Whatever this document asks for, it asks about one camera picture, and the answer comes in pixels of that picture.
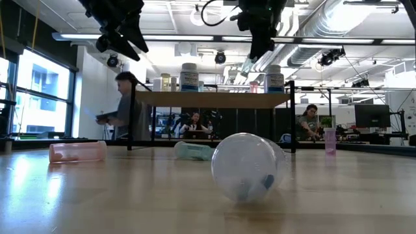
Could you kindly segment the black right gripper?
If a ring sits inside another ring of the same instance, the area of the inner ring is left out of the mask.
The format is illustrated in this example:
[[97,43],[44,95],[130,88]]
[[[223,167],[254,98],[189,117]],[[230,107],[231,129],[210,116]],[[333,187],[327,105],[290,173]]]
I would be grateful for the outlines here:
[[250,59],[260,59],[265,49],[273,51],[276,36],[276,28],[281,20],[281,13],[288,0],[239,0],[241,12],[247,12],[250,16],[249,30],[265,29],[266,36],[261,31],[252,31],[252,44]]

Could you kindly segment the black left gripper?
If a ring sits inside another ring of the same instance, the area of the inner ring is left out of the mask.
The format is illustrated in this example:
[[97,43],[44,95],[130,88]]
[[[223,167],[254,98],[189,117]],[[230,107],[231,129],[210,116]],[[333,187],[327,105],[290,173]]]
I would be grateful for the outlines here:
[[144,6],[143,0],[78,0],[85,9],[88,18],[94,18],[99,24],[99,31],[103,34],[96,41],[99,52],[113,50],[130,59],[139,61],[140,57],[130,46],[132,42],[141,51],[149,51],[139,28],[140,13]]

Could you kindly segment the large white medicine bottle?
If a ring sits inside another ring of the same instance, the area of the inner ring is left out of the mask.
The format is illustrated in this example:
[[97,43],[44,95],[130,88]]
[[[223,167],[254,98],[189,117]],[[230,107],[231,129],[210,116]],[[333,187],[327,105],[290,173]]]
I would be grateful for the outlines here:
[[283,94],[285,78],[279,65],[270,65],[266,69],[264,88],[267,94]]
[[182,64],[181,71],[179,73],[179,89],[181,92],[198,92],[199,74],[196,64]]

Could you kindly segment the pink pill bottle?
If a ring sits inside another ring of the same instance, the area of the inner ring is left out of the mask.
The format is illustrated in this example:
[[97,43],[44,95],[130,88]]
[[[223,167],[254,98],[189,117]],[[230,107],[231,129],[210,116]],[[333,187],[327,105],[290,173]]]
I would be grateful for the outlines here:
[[336,156],[336,129],[324,128],[325,154],[327,156]]

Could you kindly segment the clear bottle with blue pills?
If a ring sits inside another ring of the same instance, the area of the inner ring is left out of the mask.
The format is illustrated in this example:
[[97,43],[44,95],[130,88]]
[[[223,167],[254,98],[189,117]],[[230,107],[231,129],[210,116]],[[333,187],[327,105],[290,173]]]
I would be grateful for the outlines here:
[[283,181],[288,160],[275,142],[251,133],[236,133],[217,145],[211,173],[229,200],[259,202]]

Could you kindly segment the long ceiling light strip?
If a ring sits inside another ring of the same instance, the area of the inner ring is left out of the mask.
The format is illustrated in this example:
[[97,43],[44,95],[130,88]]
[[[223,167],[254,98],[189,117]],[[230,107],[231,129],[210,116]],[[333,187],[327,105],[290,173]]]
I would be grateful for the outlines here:
[[[66,34],[53,32],[56,41],[97,40],[100,34]],[[180,35],[180,34],[145,34],[145,41],[167,42],[224,42],[224,43],[250,43],[251,36],[220,36],[220,35]],[[374,45],[374,46],[412,46],[416,43],[414,38],[310,38],[278,36],[272,38],[278,44],[331,44],[331,45]]]

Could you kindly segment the person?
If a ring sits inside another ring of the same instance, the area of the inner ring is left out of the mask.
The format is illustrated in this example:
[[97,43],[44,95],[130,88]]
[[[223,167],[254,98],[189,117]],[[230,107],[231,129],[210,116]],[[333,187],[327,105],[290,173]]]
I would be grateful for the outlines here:
[[195,112],[189,123],[184,124],[179,132],[183,135],[183,138],[186,139],[197,139],[203,135],[208,135],[211,133],[211,130],[201,124],[200,114]]
[[299,139],[316,141],[320,138],[319,121],[317,118],[318,108],[314,104],[306,107],[304,113],[298,118]]
[[130,71],[123,71],[115,77],[115,81],[118,85],[118,91],[121,93],[121,98],[117,107],[117,117],[109,120],[108,125],[115,128],[115,139],[122,138],[128,139],[129,136],[129,123],[132,120],[131,136],[133,140],[148,141],[151,140],[150,136],[150,112],[151,107],[135,99],[133,107],[133,117],[130,118],[131,110],[131,89],[133,84],[137,84],[137,78]]

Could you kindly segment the dark laptop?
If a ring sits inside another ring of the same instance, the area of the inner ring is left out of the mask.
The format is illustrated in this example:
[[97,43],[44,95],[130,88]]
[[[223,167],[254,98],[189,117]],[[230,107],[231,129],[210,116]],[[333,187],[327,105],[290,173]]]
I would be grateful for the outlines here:
[[96,122],[98,124],[106,124],[109,122],[110,119],[117,117],[117,114],[117,111],[98,114],[96,115]]

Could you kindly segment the large window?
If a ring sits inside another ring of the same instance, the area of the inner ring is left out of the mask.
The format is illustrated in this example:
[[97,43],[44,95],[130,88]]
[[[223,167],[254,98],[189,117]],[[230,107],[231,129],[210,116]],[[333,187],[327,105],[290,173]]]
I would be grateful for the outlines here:
[[0,137],[71,135],[75,72],[25,49],[0,52]]

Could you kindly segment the black computer monitor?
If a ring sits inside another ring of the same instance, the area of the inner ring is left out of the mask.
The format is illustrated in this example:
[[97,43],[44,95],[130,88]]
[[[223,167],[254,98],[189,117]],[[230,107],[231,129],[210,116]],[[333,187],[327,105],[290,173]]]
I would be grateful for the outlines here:
[[391,126],[390,109],[388,105],[354,105],[355,123],[358,128]]

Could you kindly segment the silver ventilation duct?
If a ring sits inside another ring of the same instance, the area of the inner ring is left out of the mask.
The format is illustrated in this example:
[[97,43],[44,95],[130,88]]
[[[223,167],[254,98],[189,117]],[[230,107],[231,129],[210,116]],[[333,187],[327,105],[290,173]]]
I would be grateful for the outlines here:
[[345,5],[345,1],[359,0],[326,0],[296,35],[299,37],[343,37],[376,9],[372,5]]

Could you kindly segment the wooden shelf black metal frame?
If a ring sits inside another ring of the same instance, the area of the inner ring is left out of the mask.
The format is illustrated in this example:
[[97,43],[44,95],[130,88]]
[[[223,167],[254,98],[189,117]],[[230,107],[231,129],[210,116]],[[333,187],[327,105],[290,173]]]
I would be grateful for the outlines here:
[[296,111],[294,100],[294,82],[285,83],[289,86],[288,94],[254,94],[254,93],[225,93],[225,92],[154,92],[149,88],[137,91],[131,88],[131,104],[134,100],[143,101],[152,106],[155,112],[157,107],[202,107],[215,109],[269,109],[271,115],[271,139],[276,136],[276,107],[283,103],[290,103],[291,117],[291,143],[285,147],[296,152]]

